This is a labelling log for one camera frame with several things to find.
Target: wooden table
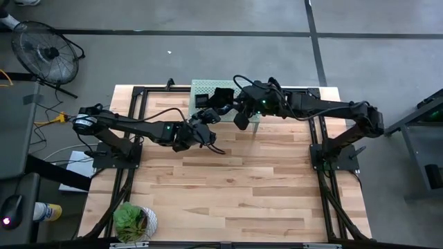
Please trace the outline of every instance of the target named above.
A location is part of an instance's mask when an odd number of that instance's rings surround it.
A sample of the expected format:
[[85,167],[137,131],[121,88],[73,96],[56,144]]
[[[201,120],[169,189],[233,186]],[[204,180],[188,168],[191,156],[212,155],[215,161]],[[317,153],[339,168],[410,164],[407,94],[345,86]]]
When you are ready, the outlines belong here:
[[[127,115],[132,87],[116,86],[111,111]],[[320,88],[320,93],[324,100],[340,100],[335,87]],[[150,93],[145,117],[170,107],[186,114],[188,102],[189,93]],[[170,111],[155,120],[181,119]],[[344,120],[326,118],[326,124],[330,137],[346,129]],[[327,241],[318,179],[309,160],[308,122],[267,116],[255,135],[251,126],[240,131],[233,123],[210,129],[217,133],[215,145],[226,155],[198,146],[175,153],[145,139],[131,202],[156,212],[159,227],[152,240]],[[115,173],[107,169],[92,180],[79,236],[108,208]],[[358,181],[349,172],[337,172],[337,180],[344,210],[370,237]],[[332,217],[338,234],[335,212]]]

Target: person's foot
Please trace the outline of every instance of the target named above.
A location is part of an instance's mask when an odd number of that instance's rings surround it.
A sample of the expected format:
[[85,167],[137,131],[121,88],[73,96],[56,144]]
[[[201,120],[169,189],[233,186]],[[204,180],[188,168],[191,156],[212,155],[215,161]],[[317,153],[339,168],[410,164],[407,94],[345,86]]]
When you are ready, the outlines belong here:
[[14,0],[18,6],[36,6],[40,3],[40,0]]
[[10,28],[12,30],[15,28],[15,26],[17,26],[20,23],[11,15],[8,15],[5,18],[1,18],[0,21],[1,21],[1,23],[5,24],[8,28]]

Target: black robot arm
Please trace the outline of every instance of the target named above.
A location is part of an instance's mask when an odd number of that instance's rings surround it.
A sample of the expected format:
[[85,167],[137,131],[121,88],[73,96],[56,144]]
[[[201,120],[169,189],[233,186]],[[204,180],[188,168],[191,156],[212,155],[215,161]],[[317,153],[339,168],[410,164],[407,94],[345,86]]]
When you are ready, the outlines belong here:
[[377,138],[383,134],[383,116],[368,102],[335,102],[320,100],[311,95],[291,93],[287,98],[290,110],[282,110],[282,116],[309,119],[323,115],[355,121],[355,125],[335,138],[322,143],[324,157],[340,153],[344,147],[362,138]]
[[208,107],[213,108],[219,115],[228,113],[231,109],[238,111],[234,123],[241,130],[249,124],[248,119],[255,114],[262,116],[278,116],[282,118],[295,118],[306,121],[316,116],[343,118],[355,121],[355,125],[336,138],[328,138],[322,143],[322,158],[334,160],[342,148],[351,145],[364,137],[376,138],[383,134],[383,116],[368,102],[334,102],[320,100],[319,98],[284,90],[274,78],[269,78],[267,83],[249,81],[252,85],[238,87],[241,93],[234,98],[226,96],[233,91],[217,89],[214,96],[207,101]]
[[207,124],[220,121],[220,117],[212,109],[200,111],[191,119],[180,122],[145,122],[148,119],[135,120],[120,116],[103,110],[102,105],[97,104],[94,107],[80,108],[79,114],[73,120],[73,129],[79,135],[95,136],[103,141],[111,147],[114,157],[131,160],[134,157],[133,153],[137,151],[134,148],[138,144],[128,138],[119,138],[110,129],[147,137],[160,146],[172,147],[178,152],[187,150],[195,144],[205,146],[213,144],[216,134],[209,130]]

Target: green plant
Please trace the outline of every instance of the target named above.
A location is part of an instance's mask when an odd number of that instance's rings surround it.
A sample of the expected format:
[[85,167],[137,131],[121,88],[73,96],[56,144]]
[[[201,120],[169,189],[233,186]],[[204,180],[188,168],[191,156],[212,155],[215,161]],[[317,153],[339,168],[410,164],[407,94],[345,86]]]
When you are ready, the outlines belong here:
[[117,239],[124,243],[133,242],[146,234],[148,217],[141,207],[123,203],[114,212]]

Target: gray floor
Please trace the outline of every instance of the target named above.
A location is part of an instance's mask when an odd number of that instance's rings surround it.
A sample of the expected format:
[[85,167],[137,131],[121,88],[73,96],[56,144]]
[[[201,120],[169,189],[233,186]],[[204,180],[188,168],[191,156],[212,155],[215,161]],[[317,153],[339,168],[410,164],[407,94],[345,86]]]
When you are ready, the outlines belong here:
[[[439,0],[311,0],[319,32],[443,33]],[[58,28],[131,30],[309,30],[302,0],[43,0],[32,8],[10,7],[16,18]],[[0,66],[23,71],[1,35]],[[276,77],[288,86],[318,86],[310,38],[166,37],[71,35],[87,58],[67,89],[80,97],[59,94],[57,108],[76,113],[79,107],[109,104],[116,84],[178,84],[192,79]],[[411,39],[320,39],[328,86],[337,86],[342,100],[367,100],[383,112],[385,125],[403,117],[423,98],[442,88],[443,41]],[[42,88],[45,105],[56,103]],[[37,119],[43,119],[40,109]],[[37,153],[79,144],[69,124],[43,128],[48,146]],[[405,203],[403,196],[422,189],[399,134],[364,139],[359,156],[363,195],[373,237],[379,241],[443,247],[443,202]],[[69,151],[53,160],[66,159]],[[60,203],[62,219],[42,225],[40,240],[72,236],[85,196],[60,194],[44,182],[41,199]]]

